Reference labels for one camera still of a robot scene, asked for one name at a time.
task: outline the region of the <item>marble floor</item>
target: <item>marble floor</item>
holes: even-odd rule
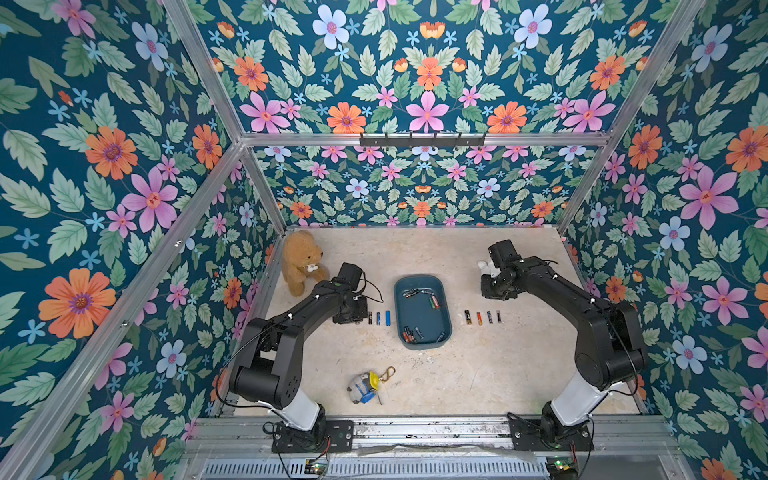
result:
[[[326,321],[305,342],[302,388],[329,415],[503,415],[540,413],[575,372],[576,330],[539,298],[523,293],[516,300],[487,300],[480,295],[479,260],[488,247],[509,239],[523,256],[555,260],[553,267],[579,284],[578,276],[554,228],[334,228],[312,229],[323,248],[331,277],[343,262],[363,268],[381,289],[384,304],[369,301],[373,325],[336,325]],[[413,351],[397,338],[393,288],[417,273],[437,276],[445,287],[452,319],[451,339],[438,349]],[[307,280],[306,292],[313,281]],[[366,291],[375,296],[375,290]],[[268,316],[297,302],[281,277]],[[384,312],[392,313],[385,326]],[[467,325],[464,310],[473,315]],[[502,324],[488,324],[485,312],[501,311]],[[381,312],[382,325],[376,325]],[[476,312],[483,315],[477,323]],[[368,370],[394,366],[384,404],[353,404],[346,387]],[[241,405],[248,405],[240,399]],[[631,397],[611,395],[597,413],[637,413]],[[259,415],[237,409],[235,415]]]

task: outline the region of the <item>metal vent grille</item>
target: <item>metal vent grille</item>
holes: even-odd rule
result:
[[[304,458],[284,458],[292,478],[304,475]],[[530,463],[516,458],[333,458],[326,478],[548,478],[544,458]],[[201,480],[285,478],[278,458],[209,460]]]

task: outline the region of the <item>white toy figure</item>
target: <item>white toy figure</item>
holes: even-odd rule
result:
[[[491,261],[490,258],[488,258],[487,262],[483,262],[482,260],[478,262],[478,268],[480,269],[481,275],[490,275],[491,278],[495,278],[497,275],[499,275],[502,271],[493,266],[493,261]]]

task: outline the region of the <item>brown teddy bear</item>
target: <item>brown teddy bear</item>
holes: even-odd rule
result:
[[[328,270],[320,265],[323,250],[315,244],[306,230],[294,232],[286,238],[283,247],[283,278],[293,296],[304,293],[304,280],[312,277],[316,282],[328,280]]]

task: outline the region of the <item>blue tray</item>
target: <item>blue tray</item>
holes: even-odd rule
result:
[[[429,302],[429,295],[417,293],[405,298],[402,294],[414,288],[429,288],[435,291],[440,308],[433,309]],[[407,349],[424,350],[435,349],[442,346],[451,338],[451,315],[448,312],[448,302],[445,301],[445,291],[442,282],[432,275],[405,276],[395,284],[395,308],[397,314],[397,336]],[[407,343],[402,338],[405,327],[409,327],[414,334],[416,344]],[[421,330],[424,338],[419,337],[415,328]],[[439,342],[440,334],[445,332],[445,337]]]

